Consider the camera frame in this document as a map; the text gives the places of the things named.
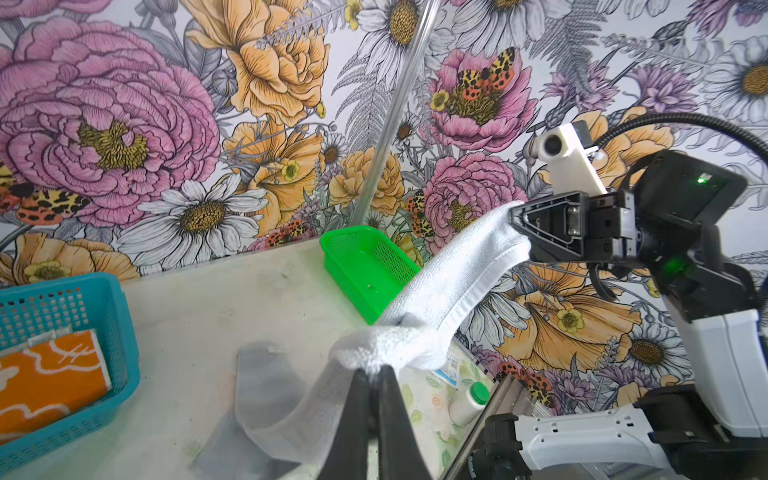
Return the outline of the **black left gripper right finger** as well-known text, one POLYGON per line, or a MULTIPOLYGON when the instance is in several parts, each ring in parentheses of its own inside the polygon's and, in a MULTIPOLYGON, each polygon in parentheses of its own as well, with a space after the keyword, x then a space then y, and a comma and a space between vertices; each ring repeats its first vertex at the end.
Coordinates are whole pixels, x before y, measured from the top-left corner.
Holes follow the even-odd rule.
POLYGON ((394 369, 377 377, 378 460, 381 480, 430 480, 394 369))

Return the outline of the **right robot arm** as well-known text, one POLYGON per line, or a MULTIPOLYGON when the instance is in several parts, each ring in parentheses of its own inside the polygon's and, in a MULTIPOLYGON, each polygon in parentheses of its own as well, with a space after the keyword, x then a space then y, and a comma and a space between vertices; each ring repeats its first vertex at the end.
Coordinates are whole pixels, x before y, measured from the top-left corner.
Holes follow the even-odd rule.
POLYGON ((682 338, 695 381, 656 389, 620 408, 536 418, 484 412, 449 469, 456 479, 528 479, 554 465, 629 463, 690 479, 767 475, 765 286, 721 251, 717 222, 747 187, 732 170, 662 150, 633 163, 607 192, 593 160, 621 134, 689 124, 767 157, 744 128, 698 113, 643 115, 592 136, 585 122, 551 129, 531 154, 546 163, 550 196, 514 208, 510 225, 532 257, 623 277, 647 270, 682 338))

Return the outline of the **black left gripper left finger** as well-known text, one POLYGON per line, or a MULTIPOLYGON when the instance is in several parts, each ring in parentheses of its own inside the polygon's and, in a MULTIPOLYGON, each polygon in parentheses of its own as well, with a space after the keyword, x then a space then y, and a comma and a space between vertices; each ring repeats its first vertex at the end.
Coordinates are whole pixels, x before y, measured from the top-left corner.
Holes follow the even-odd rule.
POLYGON ((368 375, 362 369, 356 370, 318 480, 367 478, 369 442, 378 423, 375 393, 368 375))

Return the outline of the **orange white towel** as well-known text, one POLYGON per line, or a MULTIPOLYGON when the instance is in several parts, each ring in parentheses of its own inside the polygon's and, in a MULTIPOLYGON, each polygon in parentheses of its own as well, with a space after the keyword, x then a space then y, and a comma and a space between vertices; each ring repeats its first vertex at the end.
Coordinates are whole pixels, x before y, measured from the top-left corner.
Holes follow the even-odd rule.
POLYGON ((21 438, 112 390, 95 330, 25 347, 1 358, 1 442, 21 438))

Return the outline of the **grey cloth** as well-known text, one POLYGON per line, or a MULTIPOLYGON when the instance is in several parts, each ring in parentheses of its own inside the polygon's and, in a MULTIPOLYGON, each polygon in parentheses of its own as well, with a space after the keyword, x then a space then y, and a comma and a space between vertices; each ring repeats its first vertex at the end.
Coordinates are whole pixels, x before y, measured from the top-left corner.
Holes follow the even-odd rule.
POLYGON ((530 242, 510 224, 511 204, 484 214, 444 247, 390 303, 378 321, 335 342, 315 383, 305 387, 286 353, 263 340, 241 347, 234 407, 218 423, 194 469, 205 479, 277 479, 301 464, 322 466, 352 376, 375 387, 389 365, 434 370, 445 363, 460 325, 530 242))

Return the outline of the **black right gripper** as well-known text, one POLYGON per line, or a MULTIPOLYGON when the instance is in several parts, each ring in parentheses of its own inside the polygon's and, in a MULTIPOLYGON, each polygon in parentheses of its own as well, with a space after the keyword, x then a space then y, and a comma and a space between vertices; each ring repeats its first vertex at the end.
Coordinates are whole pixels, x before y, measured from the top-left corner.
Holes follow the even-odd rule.
POLYGON ((538 263, 633 264, 640 234, 635 197, 628 190, 589 197, 569 192, 511 209, 511 226, 531 243, 538 263))

